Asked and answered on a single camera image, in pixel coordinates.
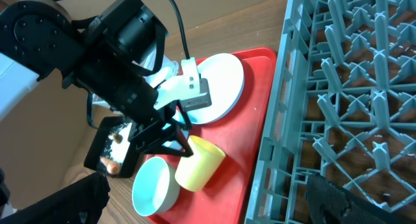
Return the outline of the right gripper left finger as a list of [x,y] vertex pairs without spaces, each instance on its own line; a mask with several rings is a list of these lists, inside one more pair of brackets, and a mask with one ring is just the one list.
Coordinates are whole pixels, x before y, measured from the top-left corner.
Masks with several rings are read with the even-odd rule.
[[93,173],[27,208],[14,211],[5,172],[1,171],[1,223],[97,224],[109,201],[110,190],[106,176]]

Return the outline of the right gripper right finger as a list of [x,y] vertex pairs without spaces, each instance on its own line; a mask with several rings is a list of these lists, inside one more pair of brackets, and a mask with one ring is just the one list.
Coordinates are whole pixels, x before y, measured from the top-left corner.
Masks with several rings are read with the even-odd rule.
[[314,224],[401,224],[411,220],[390,213],[319,174],[307,178],[309,216]]

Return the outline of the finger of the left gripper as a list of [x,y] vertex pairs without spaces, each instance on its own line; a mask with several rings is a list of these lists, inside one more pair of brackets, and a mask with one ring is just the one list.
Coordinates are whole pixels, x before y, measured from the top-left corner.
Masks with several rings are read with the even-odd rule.
[[[162,108],[163,114],[163,125],[162,125],[162,155],[172,155],[180,157],[190,157],[193,155],[193,151],[190,148],[187,137],[183,134],[183,131],[188,131],[192,128],[187,113],[183,110],[179,100],[172,101]],[[183,116],[184,123],[174,119],[176,111]],[[180,145],[180,149],[174,149],[166,147],[163,144],[165,142],[177,142]]]
[[128,141],[139,153],[161,153],[163,120],[147,124],[132,122]]

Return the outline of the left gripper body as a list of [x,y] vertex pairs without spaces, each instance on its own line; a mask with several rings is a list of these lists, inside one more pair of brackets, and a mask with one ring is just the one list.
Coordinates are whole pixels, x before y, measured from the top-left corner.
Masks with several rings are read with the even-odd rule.
[[114,68],[80,68],[73,72],[74,84],[86,89],[87,116],[92,121],[93,95],[138,124],[167,122],[171,110],[155,110],[158,92],[142,77]]

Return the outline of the light blue bowl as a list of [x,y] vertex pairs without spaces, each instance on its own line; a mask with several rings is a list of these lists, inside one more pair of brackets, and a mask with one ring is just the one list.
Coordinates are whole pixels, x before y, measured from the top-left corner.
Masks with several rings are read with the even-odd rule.
[[164,130],[173,130],[172,135],[168,137],[167,141],[165,141],[162,146],[165,148],[169,148],[176,151],[183,152],[182,140],[187,140],[189,137],[189,130],[184,130],[178,128],[173,128],[173,125],[167,123],[164,127]]

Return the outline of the brown mushroom scrap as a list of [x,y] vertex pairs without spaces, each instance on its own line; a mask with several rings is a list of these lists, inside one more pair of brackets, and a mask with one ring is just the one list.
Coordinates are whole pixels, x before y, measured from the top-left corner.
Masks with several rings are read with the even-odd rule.
[[114,143],[121,144],[123,141],[123,136],[118,133],[112,133],[108,135],[108,138],[112,140]]

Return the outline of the yellow plastic cup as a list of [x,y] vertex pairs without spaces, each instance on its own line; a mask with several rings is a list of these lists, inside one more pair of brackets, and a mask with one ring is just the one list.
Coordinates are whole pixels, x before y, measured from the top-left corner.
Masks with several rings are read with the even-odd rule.
[[192,192],[200,191],[214,175],[226,157],[226,153],[215,144],[191,135],[188,144],[193,155],[182,157],[175,172],[176,182]]

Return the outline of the white rice pile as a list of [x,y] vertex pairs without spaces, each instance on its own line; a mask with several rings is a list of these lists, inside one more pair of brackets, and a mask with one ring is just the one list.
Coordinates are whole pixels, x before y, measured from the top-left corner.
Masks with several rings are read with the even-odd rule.
[[105,141],[105,149],[104,149],[104,155],[115,161],[119,164],[122,164],[128,148],[130,146],[130,142],[128,141],[129,133],[132,127],[132,123],[122,123],[121,125],[117,125],[115,127],[112,127],[110,129],[109,135],[112,133],[118,133],[123,136],[123,141],[121,144],[114,143],[112,140],[110,140],[107,136],[107,139]]

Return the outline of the orange carrot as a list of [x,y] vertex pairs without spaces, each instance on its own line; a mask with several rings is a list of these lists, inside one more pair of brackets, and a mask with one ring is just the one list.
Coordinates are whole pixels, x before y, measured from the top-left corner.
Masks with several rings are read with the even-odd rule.
[[121,170],[121,165],[109,158],[101,157],[100,162],[105,166],[107,173],[110,175],[117,175]]

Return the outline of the mint green bowl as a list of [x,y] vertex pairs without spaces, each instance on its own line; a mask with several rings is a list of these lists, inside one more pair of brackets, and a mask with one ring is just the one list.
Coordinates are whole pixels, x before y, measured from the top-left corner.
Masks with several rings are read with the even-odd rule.
[[176,169],[164,158],[151,157],[140,167],[132,188],[132,204],[140,216],[168,211],[176,203],[180,185],[175,179]]

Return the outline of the light blue plate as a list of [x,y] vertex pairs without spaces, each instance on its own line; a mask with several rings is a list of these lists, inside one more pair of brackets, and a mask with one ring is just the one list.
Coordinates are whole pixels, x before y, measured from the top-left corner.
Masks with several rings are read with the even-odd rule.
[[212,105],[186,113],[193,124],[202,125],[218,121],[237,104],[244,89],[244,68],[229,53],[210,56],[197,68],[200,77],[207,79]]

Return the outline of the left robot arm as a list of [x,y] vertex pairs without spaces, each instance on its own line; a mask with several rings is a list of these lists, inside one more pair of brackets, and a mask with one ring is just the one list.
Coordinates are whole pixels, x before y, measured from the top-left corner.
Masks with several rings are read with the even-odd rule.
[[101,15],[74,21],[60,0],[21,0],[1,13],[1,52],[39,79],[57,69],[62,87],[92,92],[133,122],[141,153],[192,155],[174,119],[178,98],[161,102],[146,77],[162,67],[167,30],[141,0],[116,0]]

